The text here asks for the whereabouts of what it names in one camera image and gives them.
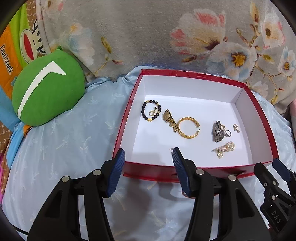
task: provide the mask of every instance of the black bead bracelet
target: black bead bracelet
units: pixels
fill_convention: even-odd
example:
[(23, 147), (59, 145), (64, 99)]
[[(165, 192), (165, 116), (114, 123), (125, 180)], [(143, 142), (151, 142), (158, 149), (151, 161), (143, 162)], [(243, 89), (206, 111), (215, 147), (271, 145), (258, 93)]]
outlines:
[[(147, 103), (153, 103), (153, 104), (156, 104), (156, 106), (157, 106), (157, 109), (156, 109), (156, 107), (154, 107), (154, 109), (149, 112), (149, 115), (150, 116), (153, 116), (154, 115), (152, 118), (148, 118), (147, 116), (145, 116), (145, 107), (146, 107), (146, 104)], [(147, 100), (147, 101), (145, 101), (144, 104), (143, 104), (143, 106), (142, 106), (142, 110), (141, 110), (142, 117), (145, 120), (149, 121), (149, 122), (155, 120), (159, 116), (159, 113), (160, 112), (161, 112), (161, 106), (155, 100)]]

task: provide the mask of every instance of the gray floral blanket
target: gray floral blanket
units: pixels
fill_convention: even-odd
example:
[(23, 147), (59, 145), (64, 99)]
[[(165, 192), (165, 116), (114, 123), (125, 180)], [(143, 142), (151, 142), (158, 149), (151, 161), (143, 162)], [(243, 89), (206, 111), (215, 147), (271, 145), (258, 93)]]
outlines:
[(296, 98), (296, 37), (269, 0), (36, 0), (46, 53), (72, 52), (88, 75), (139, 65), (245, 82), (282, 114)]

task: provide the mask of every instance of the green plush cushion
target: green plush cushion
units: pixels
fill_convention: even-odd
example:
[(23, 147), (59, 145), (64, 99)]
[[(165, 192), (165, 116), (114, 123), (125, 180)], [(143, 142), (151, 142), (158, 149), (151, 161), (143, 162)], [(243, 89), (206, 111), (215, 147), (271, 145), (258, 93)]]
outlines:
[(32, 92), (24, 105), (20, 119), (30, 126), (39, 126), (64, 111), (72, 109), (85, 91), (85, 77), (78, 62), (62, 50), (37, 58), (17, 77), (12, 91), (12, 105), (18, 114), (22, 99), (37, 76), (54, 61), (66, 75), (48, 73)]

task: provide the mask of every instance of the black cable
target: black cable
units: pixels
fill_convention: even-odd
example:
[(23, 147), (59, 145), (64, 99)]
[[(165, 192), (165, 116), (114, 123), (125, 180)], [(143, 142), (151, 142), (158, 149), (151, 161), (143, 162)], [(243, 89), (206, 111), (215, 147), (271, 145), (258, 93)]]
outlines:
[(21, 229), (19, 229), (18, 227), (14, 226), (14, 225), (13, 225), (13, 227), (15, 228), (16, 231), (18, 231), (18, 232), (20, 232), (20, 233), (22, 233), (22, 234), (25, 234), (25, 235), (28, 235), (28, 234), (29, 234), (29, 233), (27, 233), (26, 231), (21, 230)]

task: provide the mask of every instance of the blue rubber tip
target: blue rubber tip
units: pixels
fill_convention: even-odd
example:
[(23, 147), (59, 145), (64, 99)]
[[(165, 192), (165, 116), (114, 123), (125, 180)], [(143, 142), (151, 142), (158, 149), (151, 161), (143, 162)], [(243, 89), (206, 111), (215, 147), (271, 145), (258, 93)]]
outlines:
[(291, 174), (289, 169), (278, 158), (273, 160), (272, 167), (285, 182), (291, 181)]
[(108, 187), (107, 187), (107, 191), (106, 194), (108, 197), (111, 196), (112, 193), (115, 192), (120, 175), (122, 173), (123, 170), (123, 166), (124, 166), (124, 162), (126, 159), (126, 155), (124, 150), (119, 150), (119, 152), (116, 154), (114, 161), (115, 164), (113, 166), (113, 169), (109, 175), (109, 179), (108, 179)]
[(182, 187), (183, 192), (186, 193), (187, 196), (191, 195), (190, 191), (190, 184), (189, 184), (189, 177), (187, 175), (187, 172), (185, 170), (185, 167), (182, 163), (182, 160), (176, 151), (176, 149), (173, 150), (173, 163), (177, 171), (177, 175)]

